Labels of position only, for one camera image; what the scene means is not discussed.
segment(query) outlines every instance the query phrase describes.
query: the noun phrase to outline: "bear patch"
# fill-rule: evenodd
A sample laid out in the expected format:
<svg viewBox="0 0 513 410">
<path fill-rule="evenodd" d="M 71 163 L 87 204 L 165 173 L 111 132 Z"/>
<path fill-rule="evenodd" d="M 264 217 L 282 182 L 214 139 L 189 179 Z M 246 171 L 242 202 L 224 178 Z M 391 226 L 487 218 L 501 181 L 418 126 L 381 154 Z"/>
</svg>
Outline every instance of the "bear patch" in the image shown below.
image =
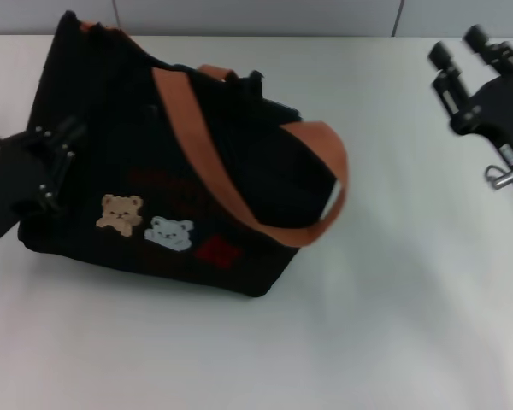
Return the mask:
<svg viewBox="0 0 513 410">
<path fill-rule="evenodd" d="M 191 220 L 166 220 L 161 216 L 155 216 L 151 224 L 151 229 L 144 232 L 146 240 L 177 252 L 192 246 L 189 231 L 194 228 L 194 224 Z"/>
<path fill-rule="evenodd" d="M 123 237 L 133 234 L 133 227 L 139 225 L 143 218 L 137 214 L 143 206 L 140 196 L 103 196 L 103 217 L 95 225 L 99 228 L 112 226 Z"/>
</svg>

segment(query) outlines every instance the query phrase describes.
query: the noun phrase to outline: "orange strap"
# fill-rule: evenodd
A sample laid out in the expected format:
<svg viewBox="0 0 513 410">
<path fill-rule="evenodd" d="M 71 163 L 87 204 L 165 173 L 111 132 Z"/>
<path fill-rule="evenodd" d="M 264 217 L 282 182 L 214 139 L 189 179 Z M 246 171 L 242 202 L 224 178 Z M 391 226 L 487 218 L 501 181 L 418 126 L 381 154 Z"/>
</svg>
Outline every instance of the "orange strap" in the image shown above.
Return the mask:
<svg viewBox="0 0 513 410">
<path fill-rule="evenodd" d="M 185 73 L 153 68 L 154 81 L 174 134 L 186 159 L 211 195 L 237 220 L 285 246 L 300 248 L 313 243 L 336 220 L 348 190 L 348 160 L 339 136 L 322 122 L 296 122 L 283 126 L 308 146 L 329 167 L 342 185 L 327 216 L 300 229 L 261 224 L 236 190 L 211 139 L 201 108 Z"/>
<path fill-rule="evenodd" d="M 237 74 L 233 70 L 217 66 L 210 66 L 209 64 L 203 64 L 200 68 L 198 68 L 198 71 L 200 73 L 209 75 L 214 79 L 218 79 L 219 81 L 226 80 L 226 77 L 230 74 L 233 74 L 237 77 Z"/>
</svg>

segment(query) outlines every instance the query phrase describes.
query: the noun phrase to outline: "white bear patch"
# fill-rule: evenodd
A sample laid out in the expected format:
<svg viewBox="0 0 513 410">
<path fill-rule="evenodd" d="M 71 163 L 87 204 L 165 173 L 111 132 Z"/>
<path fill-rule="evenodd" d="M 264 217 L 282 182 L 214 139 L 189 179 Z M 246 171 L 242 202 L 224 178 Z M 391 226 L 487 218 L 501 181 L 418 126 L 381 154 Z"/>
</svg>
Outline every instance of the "white bear patch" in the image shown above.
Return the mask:
<svg viewBox="0 0 513 410">
<path fill-rule="evenodd" d="M 189 231 L 194 229 L 194 224 L 191 220 L 166 220 L 161 216 L 155 216 L 151 224 L 152 228 L 144 231 L 146 240 L 177 252 L 192 246 Z"/>
</svg>

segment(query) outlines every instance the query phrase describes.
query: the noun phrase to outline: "bag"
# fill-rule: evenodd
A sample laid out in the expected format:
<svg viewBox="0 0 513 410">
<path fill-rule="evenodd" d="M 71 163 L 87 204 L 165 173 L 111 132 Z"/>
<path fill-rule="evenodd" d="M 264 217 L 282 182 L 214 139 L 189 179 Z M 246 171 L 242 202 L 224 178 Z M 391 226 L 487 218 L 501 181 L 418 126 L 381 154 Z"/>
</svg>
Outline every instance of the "bag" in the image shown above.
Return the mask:
<svg viewBox="0 0 513 410">
<path fill-rule="evenodd" d="M 262 98 L 261 74 L 170 66 L 68 12 L 28 127 L 72 119 L 86 138 L 69 147 L 63 210 L 19 229 L 36 252 L 261 296 L 345 201 L 339 137 Z"/>
</svg>

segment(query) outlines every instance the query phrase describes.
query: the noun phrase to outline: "white table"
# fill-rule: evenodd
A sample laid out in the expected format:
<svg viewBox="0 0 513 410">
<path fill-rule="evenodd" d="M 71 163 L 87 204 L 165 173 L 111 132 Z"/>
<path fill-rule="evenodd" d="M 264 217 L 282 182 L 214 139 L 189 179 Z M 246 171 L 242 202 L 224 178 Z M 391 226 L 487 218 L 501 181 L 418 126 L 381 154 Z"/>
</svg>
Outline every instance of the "white table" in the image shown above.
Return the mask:
<svg viewBox="0 0 513 410">
<path fill-rule="evenodd" d="M 513 409 L 513 190 L 430 89 L 432 39 L 138 38 L 266 75 L 345 140 L 339 222 L 271 292 L 221 290 L 0 241 L 0 410 Z M 470 90 L 492 74 L 458 41 Z M 50 37 L 0 37 L 0 135 L 26 124 Z"/>
</svg>

